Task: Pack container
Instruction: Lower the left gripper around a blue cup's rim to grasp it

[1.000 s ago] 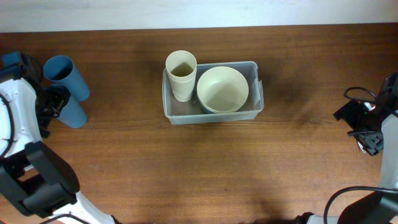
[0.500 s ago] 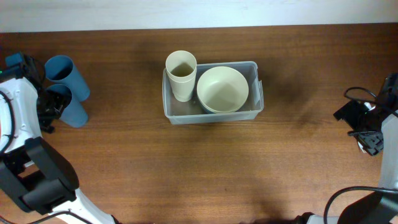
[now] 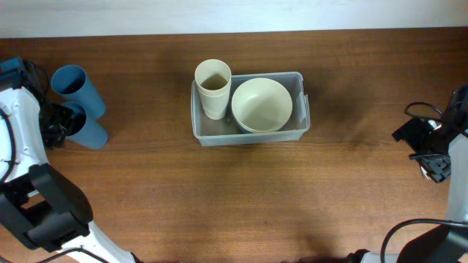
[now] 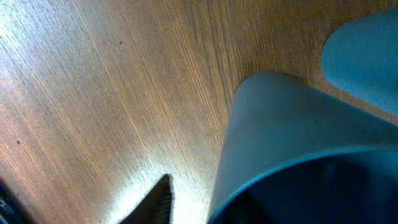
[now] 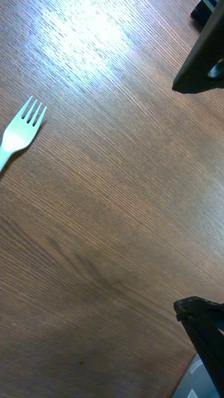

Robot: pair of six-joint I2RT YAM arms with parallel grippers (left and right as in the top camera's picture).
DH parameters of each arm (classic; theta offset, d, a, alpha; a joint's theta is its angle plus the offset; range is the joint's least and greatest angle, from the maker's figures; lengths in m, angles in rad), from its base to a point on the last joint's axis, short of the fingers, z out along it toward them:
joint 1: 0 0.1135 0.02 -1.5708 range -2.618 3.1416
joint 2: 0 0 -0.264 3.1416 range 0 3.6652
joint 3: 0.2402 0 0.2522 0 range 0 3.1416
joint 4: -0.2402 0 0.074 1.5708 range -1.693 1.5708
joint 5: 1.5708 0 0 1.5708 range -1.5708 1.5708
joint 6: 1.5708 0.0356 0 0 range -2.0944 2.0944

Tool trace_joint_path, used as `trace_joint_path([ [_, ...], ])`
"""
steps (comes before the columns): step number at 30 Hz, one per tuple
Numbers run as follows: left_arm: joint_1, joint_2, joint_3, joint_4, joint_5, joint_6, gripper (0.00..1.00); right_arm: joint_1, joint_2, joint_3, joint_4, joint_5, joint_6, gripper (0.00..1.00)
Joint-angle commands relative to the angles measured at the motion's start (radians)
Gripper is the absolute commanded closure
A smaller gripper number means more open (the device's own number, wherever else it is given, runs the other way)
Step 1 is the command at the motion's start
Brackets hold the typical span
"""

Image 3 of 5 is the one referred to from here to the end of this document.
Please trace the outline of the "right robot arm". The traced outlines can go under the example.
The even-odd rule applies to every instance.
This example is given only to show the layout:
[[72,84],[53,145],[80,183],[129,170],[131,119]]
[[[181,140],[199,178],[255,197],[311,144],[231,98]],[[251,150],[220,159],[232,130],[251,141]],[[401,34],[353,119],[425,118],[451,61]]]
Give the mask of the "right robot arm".
[[[467,254],[467,87],[452,93],[444,111],[425,102],[408,104],[404,113],[411,119],[392,133],[414,153],[424,177],[450,181],[445,218],[415,218],[395,225],[385,236],[380,252],[366,249],[351,253],[345,262],[458,262]],[[432,230],[409,241],[397,254],[387,254],[391,237],[412,224],[435,224]]]

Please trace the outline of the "white plastic fork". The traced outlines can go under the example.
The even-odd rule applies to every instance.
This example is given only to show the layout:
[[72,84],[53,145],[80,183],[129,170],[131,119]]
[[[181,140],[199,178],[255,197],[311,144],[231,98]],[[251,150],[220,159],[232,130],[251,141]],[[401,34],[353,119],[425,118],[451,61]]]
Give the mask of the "white plastic fork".
[[420,170],[421,170],[421,173],[422,175],[427,179],[427,180],[431,180],[431,176],[429,174],[429,172],[427,171],[426,167],[425,167],[425,164],[421,161],[420,162]]

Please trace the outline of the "blue bowl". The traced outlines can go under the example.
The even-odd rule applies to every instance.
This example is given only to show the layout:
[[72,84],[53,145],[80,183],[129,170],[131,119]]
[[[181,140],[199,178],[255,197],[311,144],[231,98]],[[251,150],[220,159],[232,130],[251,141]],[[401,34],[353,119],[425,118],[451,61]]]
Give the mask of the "blue bowl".
[[237,120],[234,117],[232,117],[230,120],[231,120],[231,123],[233,124],[233,126],[236,129],[236,133],[237,134],[243,134],[244,133],[243,128],[239,125]]

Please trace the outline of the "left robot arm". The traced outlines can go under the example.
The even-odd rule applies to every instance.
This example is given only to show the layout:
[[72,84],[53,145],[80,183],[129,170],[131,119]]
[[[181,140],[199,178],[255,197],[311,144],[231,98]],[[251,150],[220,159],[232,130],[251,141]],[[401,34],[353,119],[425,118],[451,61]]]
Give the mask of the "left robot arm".
[[49,75],[23,58],[1,63],[1,225],[27,248],[41,248],[51,259],[137,261],[96,225],[86,195],[47,157],[66,140],[103,148],[105,111],[80,66]]

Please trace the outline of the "cream bowl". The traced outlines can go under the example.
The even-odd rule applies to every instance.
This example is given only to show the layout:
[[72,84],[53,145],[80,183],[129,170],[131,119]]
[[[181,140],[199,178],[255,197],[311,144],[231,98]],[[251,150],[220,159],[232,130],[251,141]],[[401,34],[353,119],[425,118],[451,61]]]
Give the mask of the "cream bowl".
[[237,87],[231,99],[231,111],[245,132],[276,132],[289,121],[293,101],[282,84],[259,77]]

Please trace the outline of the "blue cup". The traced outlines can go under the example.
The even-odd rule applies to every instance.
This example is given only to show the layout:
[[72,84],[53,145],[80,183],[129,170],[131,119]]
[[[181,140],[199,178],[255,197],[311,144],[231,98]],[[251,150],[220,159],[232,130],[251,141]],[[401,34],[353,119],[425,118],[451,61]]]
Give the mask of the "blue cup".
[[67,139],[86,148],[97,150],[108,142],[106,130],[77,102],[65,102],[62,106],[73,111],[72,128],[67,130]]
[[51,78],[52,89],[65,99],[79,102],[94,118],[101,118],[106,105],[85,69],[70,64],[57,69]]

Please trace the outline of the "white plastic spoon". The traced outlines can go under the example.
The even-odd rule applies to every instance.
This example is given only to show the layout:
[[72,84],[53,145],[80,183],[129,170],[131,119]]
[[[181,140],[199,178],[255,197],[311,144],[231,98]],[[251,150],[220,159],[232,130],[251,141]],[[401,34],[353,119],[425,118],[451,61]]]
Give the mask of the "white plastic spoon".
[[429,125],[433,128],[433,130],[437,130],[439,129],[442,125],[441,124],[438,124],[436,121],[434,120],[429,120],[428,121]]

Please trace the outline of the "cream cup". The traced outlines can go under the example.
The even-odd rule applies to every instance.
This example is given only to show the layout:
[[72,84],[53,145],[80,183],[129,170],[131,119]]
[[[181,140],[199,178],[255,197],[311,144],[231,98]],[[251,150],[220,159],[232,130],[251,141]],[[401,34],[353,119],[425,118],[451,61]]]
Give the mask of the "cream cup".
[[230,67],[218,59],[205,60],[195,70],[197,88],[207,96],[224,94],[230,88],[231,78]]
[[199,93],[205,114],[213,120],[219,120],[226,115],[230,95],[228,92],[220,96],[207,96]]

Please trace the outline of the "cream cup front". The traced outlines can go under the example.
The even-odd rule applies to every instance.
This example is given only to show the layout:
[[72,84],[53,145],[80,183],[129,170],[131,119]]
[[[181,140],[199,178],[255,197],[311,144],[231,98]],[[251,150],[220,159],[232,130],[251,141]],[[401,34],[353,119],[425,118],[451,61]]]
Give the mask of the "cream cup front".
[[199,93],[205,114],[213,120],[219,120],[226,115],[230,95],[228,92],[220,96],[207,96]]

